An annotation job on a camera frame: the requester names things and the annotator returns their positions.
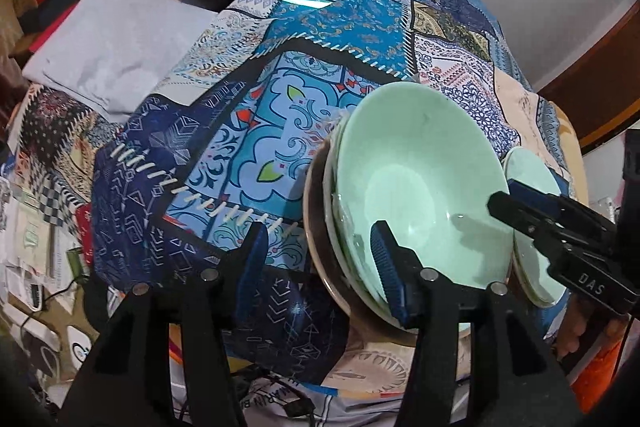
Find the folded white cloth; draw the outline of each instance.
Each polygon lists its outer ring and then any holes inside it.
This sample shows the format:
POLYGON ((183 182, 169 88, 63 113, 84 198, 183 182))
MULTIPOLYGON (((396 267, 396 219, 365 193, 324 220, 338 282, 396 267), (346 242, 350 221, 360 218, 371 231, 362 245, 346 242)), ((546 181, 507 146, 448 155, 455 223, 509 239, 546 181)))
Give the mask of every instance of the folded white cloth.
POLYGON ((22 73, 124 122, 216 16, 177 0, 81 0, 22 73))

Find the bed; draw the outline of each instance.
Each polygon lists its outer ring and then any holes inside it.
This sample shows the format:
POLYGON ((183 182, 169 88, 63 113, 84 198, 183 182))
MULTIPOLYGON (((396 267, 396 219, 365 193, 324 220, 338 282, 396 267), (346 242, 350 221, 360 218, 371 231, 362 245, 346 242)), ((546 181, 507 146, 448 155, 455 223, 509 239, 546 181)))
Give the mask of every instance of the bed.
MULTIPOLYGON (((362 396, 332 378, 350 325, 306 252, 302 187, 331 116, 400 81, 453 99, 498 158, 517 145, 532 150, 565 194, 588 203, 571 124, 532 91, 481 0, 234 0, 124 124, 32 84, 12 128, 11 180, 122 292, 215 266, 261 219, 270 254, 251 319, 225 334, 228 351, 328 393, 362 396), (222 203, 242 221, 211 216, 222 203)), ((55 304, 39 315, 63 345, 67 325, 97 336, 80 300, 71 315, 55 304)), ((179 364, 176 328, 171 340, 179 364)), ((74 372, 68 357, 63 349, 65 377, 74 372)), ((405 383, 384 392, 374 384, 364 396, 401 393, 405 383)))

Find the blue patterned fabric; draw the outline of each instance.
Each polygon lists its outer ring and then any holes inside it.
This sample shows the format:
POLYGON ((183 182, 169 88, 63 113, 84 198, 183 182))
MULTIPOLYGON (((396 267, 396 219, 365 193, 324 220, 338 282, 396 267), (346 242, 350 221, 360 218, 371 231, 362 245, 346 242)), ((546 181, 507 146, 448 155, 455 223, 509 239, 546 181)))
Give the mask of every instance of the blue patterned fabric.
POLYGON ((392 0, 344 0, 276 19, 256 48, 262 55, 293 37, 304 37, 332 50, 347 50, 363 62, 390 74, 403 75, 408 13, 392 0))
POLYGON ((536 121, 509 121, 495 68, 520 82, 502 89, 536 100, 479 0, 235 0, 98 151, 96 271, 124 291, 184 280, 264 222, 266 265, 247 296, 254 308, 225 344, 321 383, 344 353, 349 320, 306 247, 302 194, 316 151, 341 113, 405 80, 454 100, 499 158, 529 133, 566 169, 553 108, 540 100, 536 121))

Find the orange fabric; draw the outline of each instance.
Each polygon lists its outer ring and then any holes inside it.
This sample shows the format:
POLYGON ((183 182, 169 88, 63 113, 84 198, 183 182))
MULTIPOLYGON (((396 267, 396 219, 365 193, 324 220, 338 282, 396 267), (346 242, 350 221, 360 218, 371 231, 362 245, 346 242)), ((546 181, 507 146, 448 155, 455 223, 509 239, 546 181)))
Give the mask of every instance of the orange fabric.
POLYGON ((598 353, 572 384, 583 413, 589 412, 609 387, 621 347, 622 343, 617 343, 606 353, 598 353))

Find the paper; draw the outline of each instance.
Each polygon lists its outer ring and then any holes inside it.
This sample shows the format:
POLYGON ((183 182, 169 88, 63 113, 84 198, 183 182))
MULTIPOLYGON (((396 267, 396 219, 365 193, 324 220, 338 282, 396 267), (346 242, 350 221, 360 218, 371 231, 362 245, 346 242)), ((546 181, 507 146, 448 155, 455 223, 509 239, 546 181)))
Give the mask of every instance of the paper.
MULTIPOLYGON (((12 295, 19 301, 27 305, 30 310, 38 309, 40 302, 34 302, 33 291, 31 286, 37 285, 37 281, 31 278, 30 273, 26 273, 20 268, 11 268, 5 266, 4 274, 6 277, 6 287, 12 295)), ((38 290, 38 301, 42 300, 42 291, 38 290)))
POLYGON ((51 224, 42 219, 37 200, 23 193, 23 201, 19 201, 17 207, 15 254, 40 274, 47 272, 50 232, 51 224))
POLYGON ((18 266, 15 254, 15 220, 18 214, 18 201, 11 197, 9 182, 0 178, 0 263, 18 266))
MULTIPOLYGON (((45 288, 49 290, 50 293, 65 289, 74 279, 69 261, 66 257, 66 251, 77 248, 78 246, 79 243, 73 236, 65 232, 62 227, 55 227, 49 274, 45 281, 45 288)), ((55 297, 56 301, 58 301, 69 314, 72 314, 74 311, 77 289, 78 285, 74 283, 68 291, 55 297)))
POLYGON ((0 264, 0 303, 5 304, 9 300, 9 288, 6 287, 6 272, 4 264, 0 264))

